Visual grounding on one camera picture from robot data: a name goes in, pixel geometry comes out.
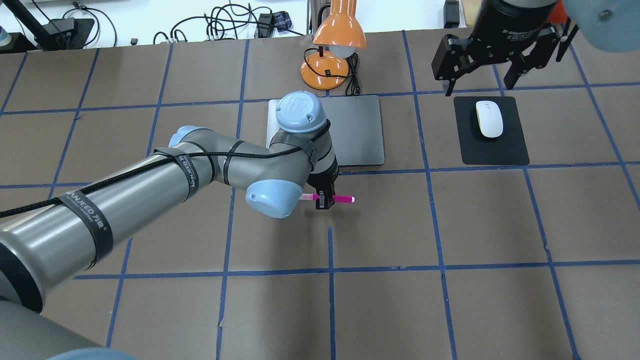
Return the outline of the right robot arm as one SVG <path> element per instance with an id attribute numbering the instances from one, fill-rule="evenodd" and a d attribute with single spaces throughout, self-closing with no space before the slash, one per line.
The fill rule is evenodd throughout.
<path id="1" fill-rule="evenodd" d="M 431 63 L 446 96 L 462 76 L 510 63 L 503 78 L 513 89 L 521 76 L 560 61 L 578 32 L 601 51 L 639 48 L 637 0 L 483 0 L 468 38 L 446 34 Z"/>

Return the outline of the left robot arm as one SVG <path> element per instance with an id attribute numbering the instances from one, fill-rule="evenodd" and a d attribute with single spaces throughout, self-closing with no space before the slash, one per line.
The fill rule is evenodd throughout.
<path id="1" fill-rule="evenodd" d="M 1 212 L 1 358 L 130 360 L 42 316 L 52 290 L 94 268 L 116 246 L 218 182 L 246 191 L 254 210 L 275 219 L 294 211 L 304 185 L 315 207 L 334 205 L 338 161 L 318 96 L 279 100 L 279 129 L 267 146 L 186 125 L 169 146 L 109 178 Z"/>

